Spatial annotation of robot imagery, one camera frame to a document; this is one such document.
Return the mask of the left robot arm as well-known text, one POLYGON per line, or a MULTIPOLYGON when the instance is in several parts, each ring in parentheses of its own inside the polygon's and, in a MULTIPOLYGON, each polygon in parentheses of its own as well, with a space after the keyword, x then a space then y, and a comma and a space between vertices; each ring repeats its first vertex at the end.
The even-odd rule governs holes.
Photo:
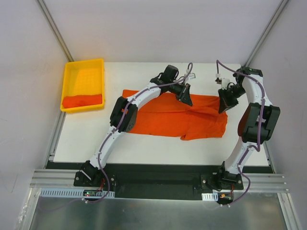
POLYGON ((137 119, 138 111, 151 100, 158 98, 166 92, 175 95, 176 99, 192 106, 190 85, 186 83, 192 73, 193 64, 189 63, 187 73, 177 78, 178 68, 168 65, 164 72, 152 78, 145 88, 127 98, 121 96, 117 99, 110 115, 110 127, 97 152, 75 174, 74 186, 100 187, 104 181, 110 185, 110 180, 104 171, 106 161, 115 145, 116 140, 123 134, 130 132, 137 119))

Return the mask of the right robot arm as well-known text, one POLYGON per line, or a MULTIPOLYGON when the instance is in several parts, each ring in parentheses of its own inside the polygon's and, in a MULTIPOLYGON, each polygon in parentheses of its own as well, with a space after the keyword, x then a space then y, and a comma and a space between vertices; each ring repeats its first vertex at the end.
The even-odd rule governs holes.
POLYGON ((234 108, 242 95, 247 96, 248 106, 239 121, 238 141, 231 155, 207 181, 207 186, 217 191, 243 188, 239 185, 243 168, 252 152, 260 151, 261 145, 272 137, 281 112, 279 107, 271 103, 265 92, 260 69, 241 67, 233 72, 233 76, 235 82, 221 78, 220 73, 216 73, 215 81, 221 85, 218 90, 218 112, 221 114, 234 108))

